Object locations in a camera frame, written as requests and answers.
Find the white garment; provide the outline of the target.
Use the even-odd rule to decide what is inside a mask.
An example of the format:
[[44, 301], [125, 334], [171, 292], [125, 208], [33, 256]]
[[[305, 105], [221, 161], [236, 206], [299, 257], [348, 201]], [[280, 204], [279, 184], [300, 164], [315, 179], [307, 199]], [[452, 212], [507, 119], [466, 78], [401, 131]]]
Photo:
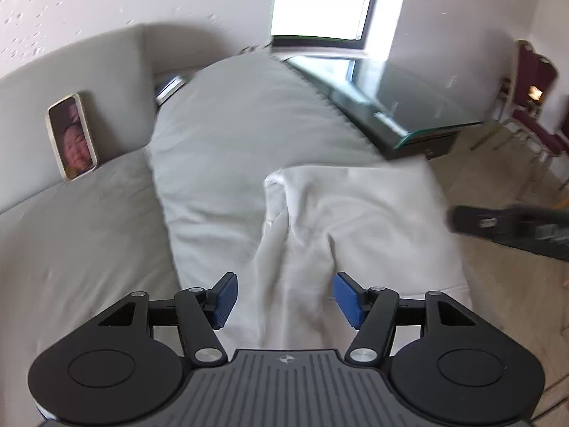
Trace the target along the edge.
[[221, 333], [228, 351], [345, 350], [354, 333], [333, 297], [340, 272], [365, 288], [413, 299], [442, 291], [470, 306], [443, 194], [424, 160], [283, 169], [266, 178], [264, 196], [263, 223], [250, 233], [227, 223], [171, 231], [184, 286], [238, 277]]

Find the silver device on sofa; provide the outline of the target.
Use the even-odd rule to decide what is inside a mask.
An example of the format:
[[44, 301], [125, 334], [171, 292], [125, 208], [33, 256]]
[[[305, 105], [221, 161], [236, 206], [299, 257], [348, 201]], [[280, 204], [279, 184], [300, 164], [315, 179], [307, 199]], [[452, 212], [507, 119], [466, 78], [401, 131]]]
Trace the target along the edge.
[[155, 102], [161, 107], [169, 98], [171, 98], [179, 89], [186, 84], [186, 80], [176, 75], [158, 85], [154, 90]]

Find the smartphone in white case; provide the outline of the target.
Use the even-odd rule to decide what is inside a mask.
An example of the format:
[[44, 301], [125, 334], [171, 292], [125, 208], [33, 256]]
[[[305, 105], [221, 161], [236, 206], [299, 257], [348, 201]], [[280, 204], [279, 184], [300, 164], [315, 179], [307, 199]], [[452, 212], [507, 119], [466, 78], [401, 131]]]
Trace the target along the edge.
[[68, 95], [49, 106], [45, 121], [64, 180], [81, 178], [97, 168], [99, 157], [80, 95]]

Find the glass top coffee table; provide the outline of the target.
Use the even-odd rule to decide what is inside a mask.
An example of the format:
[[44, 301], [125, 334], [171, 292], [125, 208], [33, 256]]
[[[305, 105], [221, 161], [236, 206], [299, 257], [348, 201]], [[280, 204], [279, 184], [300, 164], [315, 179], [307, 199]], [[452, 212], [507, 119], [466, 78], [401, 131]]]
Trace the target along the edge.
[[388, 160], [450, 153], [459, 134], [482, 124], [443, 91], [389, 62], [296, 55], [286, 60]]

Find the grey sofa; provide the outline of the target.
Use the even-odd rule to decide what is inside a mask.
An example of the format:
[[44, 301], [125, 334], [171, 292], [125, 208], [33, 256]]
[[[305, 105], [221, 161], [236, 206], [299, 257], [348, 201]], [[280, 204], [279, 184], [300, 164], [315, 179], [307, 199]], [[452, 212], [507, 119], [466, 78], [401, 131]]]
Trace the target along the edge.
[[83, 91], [103, 165], [33, 197], [21, 147], [1, 158], [1, 373], [22, 383], [44, 349], [135, 289], [170, 298], [176, 275], [147, 147], [158, 112], [140, 27], [53, 52], [1, 83], [4, 139], [39, 123], [62, 90]]

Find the maroon banquet chair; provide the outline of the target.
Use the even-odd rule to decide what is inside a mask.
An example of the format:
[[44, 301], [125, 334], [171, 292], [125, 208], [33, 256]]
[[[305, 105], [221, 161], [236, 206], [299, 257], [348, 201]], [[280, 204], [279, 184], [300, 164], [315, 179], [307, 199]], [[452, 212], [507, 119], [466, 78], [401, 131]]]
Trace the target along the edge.
[[516, 127], [511, 136], [521, 136], [525, 142], [538, 146], [531, 160], [531, 169], [516, 199], [520, 201], [531, 186], [538, 186], [552, 161], [564, 151], [561, 137], [548, 131], [540, 122], [546, 101], [557, 84], [558, 70], [546, 56], [535, 51], [531, 42], [518, 39], [511, 75], [501, 80], [495, 96], [502, 102], [500, 114], [493, 128], [476, 141], [470, 149], [475, 151], [509, 125]]

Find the dark window frame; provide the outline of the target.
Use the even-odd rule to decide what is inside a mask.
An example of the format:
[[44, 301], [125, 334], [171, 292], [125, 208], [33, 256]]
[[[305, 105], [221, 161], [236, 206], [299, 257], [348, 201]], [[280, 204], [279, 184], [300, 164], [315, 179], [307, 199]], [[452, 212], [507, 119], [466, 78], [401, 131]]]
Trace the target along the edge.
[[279, 46], [361, 48], [376, 0], [274, 0], [271, 35]]

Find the grey sofa cushion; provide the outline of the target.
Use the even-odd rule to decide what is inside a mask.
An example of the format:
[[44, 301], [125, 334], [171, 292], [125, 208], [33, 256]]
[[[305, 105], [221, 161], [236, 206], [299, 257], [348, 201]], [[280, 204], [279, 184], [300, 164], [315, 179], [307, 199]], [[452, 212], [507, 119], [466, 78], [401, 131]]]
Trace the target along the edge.
[[241, 285], [253, 281], [269, 174], [381, 160], [307, 80], [265, 52], [197, 72], [160, 108], [147, 152], [184, 288], [226, 272]]

